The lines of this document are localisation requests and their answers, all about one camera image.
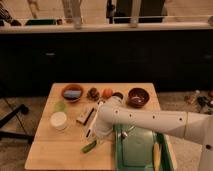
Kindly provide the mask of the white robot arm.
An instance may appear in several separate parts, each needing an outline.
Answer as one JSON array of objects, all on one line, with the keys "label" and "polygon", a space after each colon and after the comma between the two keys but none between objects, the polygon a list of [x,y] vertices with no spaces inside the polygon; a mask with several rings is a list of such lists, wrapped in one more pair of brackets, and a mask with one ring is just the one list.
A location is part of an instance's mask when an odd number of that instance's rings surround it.
[{"label": "white robot arm", "polygon": [[212,115],[126,108],[121,98],[112,96],[97,111],[94,133],[100,139],[105,138],[115,124],[134,125],[201,144],[198,171],[213,171]]}]

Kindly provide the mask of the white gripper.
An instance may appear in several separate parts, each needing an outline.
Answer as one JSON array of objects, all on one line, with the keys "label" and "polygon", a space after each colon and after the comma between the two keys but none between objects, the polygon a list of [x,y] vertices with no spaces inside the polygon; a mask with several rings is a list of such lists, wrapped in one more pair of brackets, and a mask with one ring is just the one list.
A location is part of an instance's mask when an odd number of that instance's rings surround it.
[{"label": "white gripper", "polygon": [[113,132],[113,125],[97,117],[93,125],[93,132],[98,139],[105,139]]}]

